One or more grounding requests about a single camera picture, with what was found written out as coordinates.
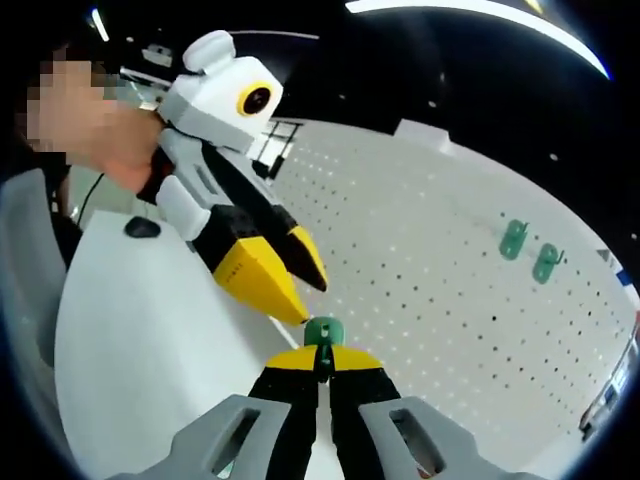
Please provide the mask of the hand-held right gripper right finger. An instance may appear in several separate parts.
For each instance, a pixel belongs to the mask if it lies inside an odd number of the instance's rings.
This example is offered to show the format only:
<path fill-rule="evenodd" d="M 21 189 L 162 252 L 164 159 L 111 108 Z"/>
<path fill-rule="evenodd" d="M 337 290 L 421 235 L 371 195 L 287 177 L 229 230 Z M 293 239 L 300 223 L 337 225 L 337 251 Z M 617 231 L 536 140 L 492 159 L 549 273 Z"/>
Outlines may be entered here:
<path fill-rule="evenodd" d="M 332 350 L 332 435 L 347 479 L 535 479 L 479 454 L 474 436 L 424 400 L 399 394 L 382 363 Z"/>

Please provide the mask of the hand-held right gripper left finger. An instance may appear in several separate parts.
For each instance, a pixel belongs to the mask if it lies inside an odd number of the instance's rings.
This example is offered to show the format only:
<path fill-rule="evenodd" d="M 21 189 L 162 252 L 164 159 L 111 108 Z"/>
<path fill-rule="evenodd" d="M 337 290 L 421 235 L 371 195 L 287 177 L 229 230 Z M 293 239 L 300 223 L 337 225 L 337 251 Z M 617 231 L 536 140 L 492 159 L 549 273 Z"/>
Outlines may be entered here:
<path fill-rule="evenodd" d="M 316 350 L 278 354 L 247 396 L 231 395 L 174 436 L 169 454 L 117 479 L 303 479 L 316 440 Z"/>

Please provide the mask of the person's left hand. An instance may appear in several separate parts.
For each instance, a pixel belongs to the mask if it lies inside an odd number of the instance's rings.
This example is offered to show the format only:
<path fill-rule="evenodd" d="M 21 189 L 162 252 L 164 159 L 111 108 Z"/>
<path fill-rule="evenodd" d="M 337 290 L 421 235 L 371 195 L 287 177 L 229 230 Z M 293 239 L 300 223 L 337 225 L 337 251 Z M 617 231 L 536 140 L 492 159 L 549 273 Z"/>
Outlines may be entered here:
<path fill-rule="evenodd" d="M 118 186 L 139 193 L 151 176 L 163 129 L 155 111 L 112 104 L 66 154 L 67 163 L 105 174 Z"/>

